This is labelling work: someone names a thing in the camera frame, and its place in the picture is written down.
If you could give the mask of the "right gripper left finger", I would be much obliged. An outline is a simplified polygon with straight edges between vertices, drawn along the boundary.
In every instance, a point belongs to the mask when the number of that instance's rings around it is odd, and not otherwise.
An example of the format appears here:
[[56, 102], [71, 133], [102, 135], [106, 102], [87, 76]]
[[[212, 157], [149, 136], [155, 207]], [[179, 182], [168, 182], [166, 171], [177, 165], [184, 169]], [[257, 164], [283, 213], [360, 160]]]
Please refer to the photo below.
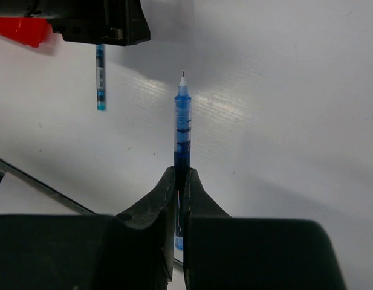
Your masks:
[[166, 289], [174, 188], [168, 168], [115, 216], [0, 214], [0, 289]]

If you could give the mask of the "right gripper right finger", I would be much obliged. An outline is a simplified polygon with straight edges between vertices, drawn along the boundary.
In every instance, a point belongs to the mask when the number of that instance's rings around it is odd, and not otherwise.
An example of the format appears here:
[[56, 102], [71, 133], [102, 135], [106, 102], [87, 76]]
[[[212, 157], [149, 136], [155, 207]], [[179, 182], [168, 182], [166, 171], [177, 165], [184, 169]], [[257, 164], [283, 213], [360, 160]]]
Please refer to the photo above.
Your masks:
[[326, 231], [306, 219], [227, 214], [190, 169], [184, 192], [187, 289], [345, 289]]

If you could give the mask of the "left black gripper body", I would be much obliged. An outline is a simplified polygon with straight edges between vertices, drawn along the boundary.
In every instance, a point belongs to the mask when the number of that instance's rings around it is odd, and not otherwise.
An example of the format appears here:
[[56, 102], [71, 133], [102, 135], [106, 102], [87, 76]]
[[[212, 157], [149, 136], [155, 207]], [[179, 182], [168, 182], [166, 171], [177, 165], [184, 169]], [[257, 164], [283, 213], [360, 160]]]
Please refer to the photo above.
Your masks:
[[46, 19], [67, 42], [130, 46], [151, 39], [140, 1], [0, 1], [0, 17]]

